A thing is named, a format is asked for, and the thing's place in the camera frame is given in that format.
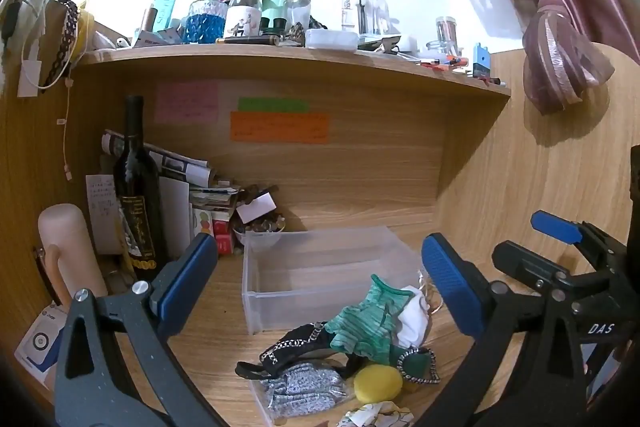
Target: plastic-wrapped gray fabric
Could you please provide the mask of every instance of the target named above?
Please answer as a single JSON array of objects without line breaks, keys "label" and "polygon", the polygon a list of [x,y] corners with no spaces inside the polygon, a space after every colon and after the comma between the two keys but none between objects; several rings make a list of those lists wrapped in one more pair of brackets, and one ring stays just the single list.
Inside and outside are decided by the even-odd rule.
[{"label": "plastic-wrapped gray fabric", "polygon": [[326,411],[350,396],[335,369],[321,362],[293,365],[280,377],[261,384],[265,388],[268,410],[279,418]]}]

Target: blue gripper pad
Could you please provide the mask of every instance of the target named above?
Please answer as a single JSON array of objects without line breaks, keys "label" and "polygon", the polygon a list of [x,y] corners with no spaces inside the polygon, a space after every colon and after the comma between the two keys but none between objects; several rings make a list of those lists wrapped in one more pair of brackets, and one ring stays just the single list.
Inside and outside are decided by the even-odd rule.
[{"label": "blue gripper pad", "polygon": [[562,241],[568,245],[575,245],[582,240],[580,229],[578,229],[575,223],[549,214],[544,210],[539,210],[532,214],[531,226],[534,230],[554,237],[558,241]]},{"label": "blue gripper pad", "polygon": [[463,261],[440,233],[428,235],[422,243],[422,264],[458,329],[478,340],[494,302],[480,270]]},{"label": "blue gripper pad", "polygon": [[217,263],[216,240],[201,232],[180,259],[162,268],[149,299],[151,311],[159,319],[159,338],[167,340],[182,331]]}]

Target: gray knit fabric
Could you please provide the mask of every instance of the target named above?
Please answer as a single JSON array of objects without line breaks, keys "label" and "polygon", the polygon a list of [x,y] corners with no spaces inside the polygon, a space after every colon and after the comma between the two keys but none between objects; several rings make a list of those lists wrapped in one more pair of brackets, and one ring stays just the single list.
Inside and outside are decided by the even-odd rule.
[{"label": "gray knit fabric", "polygon": [[331,409],[349,396],[344,381],[330,366],[303,362],[263,380],[268,409],[274,417],[292,418]]}]

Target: bolt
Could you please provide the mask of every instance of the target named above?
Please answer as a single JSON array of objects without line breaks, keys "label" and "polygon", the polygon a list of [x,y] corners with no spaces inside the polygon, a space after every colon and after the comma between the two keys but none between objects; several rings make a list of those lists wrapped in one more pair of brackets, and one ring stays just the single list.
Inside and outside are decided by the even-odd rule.
[{"label": "bolt", "polygon": [[502,281],[495,281],[491,283],[491,291],[498,295],[504,295],[509,291],[509,287]]},{"label": "bolt", "polygon": [[74,298],[76,299],[76,301],[78,302],[82,302],[84,301],[87,297],[89,296],[89,290],[87,288],[82,288],[79,289],[76,292],[76,295],[74,295]]},{"label": "bolt", "polygon": [[564,301],[564,298],[565,298],[564,292],[558,289],[553,290],[551,292],[551,296],[553,297],[554,301],[558,301],[558,302]]},{"label": "bolt", "polygon": [[147,281],[137,281],[133,283],[131,289],[136,295],[142,295],[149,289],[149,283]]}]

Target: dark wine bottle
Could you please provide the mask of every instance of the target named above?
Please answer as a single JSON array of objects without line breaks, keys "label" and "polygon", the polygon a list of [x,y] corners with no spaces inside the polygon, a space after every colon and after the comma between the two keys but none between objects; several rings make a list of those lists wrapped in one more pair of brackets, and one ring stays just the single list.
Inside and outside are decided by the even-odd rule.
[{"label": "dark wine bottle", "polygon": [[113,168],[127,250],[139,280],[152,281],[169,261],[162,225],[158,166],[145,150],[142,96],[128,96],[124,150]]}]

